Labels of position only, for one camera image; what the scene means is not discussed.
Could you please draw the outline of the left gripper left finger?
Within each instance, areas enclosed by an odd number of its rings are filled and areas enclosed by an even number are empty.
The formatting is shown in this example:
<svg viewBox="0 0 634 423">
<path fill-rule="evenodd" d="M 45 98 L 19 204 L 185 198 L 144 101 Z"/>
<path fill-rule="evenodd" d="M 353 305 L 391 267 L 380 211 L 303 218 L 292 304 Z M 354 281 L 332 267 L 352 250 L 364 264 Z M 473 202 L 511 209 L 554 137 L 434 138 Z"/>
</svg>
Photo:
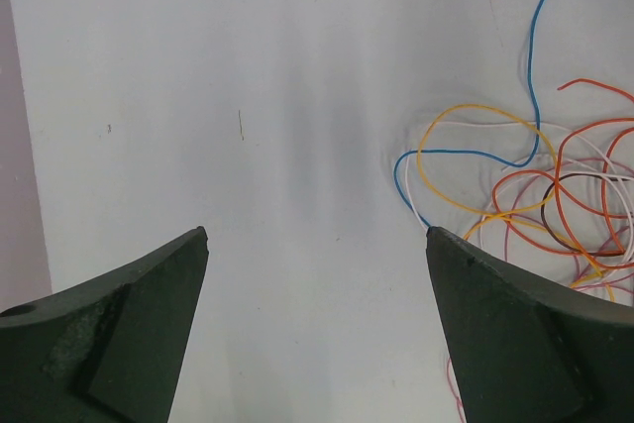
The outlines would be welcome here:
<svg viewBox="0 0 634 423">
<path fill-rule="evenodd" d="M 209 252 L 197 227 L 1 314 L 4 422 L 165 422 Z"/>
</svg>

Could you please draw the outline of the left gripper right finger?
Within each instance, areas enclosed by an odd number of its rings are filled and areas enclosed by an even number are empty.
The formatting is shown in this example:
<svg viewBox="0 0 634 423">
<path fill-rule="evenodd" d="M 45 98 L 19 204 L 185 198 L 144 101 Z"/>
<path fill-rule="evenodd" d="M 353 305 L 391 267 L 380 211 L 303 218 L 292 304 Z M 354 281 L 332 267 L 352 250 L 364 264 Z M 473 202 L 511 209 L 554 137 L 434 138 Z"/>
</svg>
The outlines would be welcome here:
<svg viewBox="0 0 634 423">
<path fill-rule="evenodd" d="M 469 422 L 630 422 L 633 310 L 427 232 L 427 264 Z"/>
</svg>

